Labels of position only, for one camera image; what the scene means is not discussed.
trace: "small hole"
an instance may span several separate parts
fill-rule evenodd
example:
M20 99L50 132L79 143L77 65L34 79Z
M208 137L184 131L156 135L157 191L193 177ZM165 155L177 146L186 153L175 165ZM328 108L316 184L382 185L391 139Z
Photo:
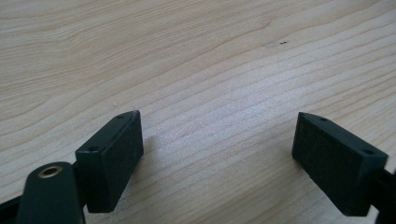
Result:
M99 150L99 147L89 147L88 150L89 150L89 151L92 151L92 152L98 151L98 150Z
M369 155L374 155L374 152L370 149L364 149L363 152Z
M61 171L62 171L62 167L61 166L51 166L51 167L48 167L48 168L42 170L38 174L38 177L40 177L40 178L50 178L50 177L53 177L53 176L59 174Z

